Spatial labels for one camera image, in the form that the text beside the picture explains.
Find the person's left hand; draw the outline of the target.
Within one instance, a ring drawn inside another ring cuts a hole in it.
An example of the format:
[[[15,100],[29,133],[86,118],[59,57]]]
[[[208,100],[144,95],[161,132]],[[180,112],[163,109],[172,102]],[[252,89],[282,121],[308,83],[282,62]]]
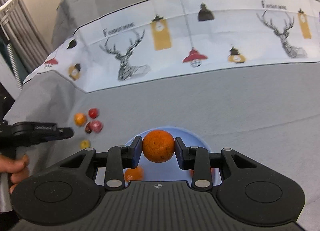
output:
[[[11,159],[1,155],[1,173],[10,174],[11,185],[9,186],[9,192],[12,194],[15,187],[29,177],[29,157],[27,154],[21,159]]]

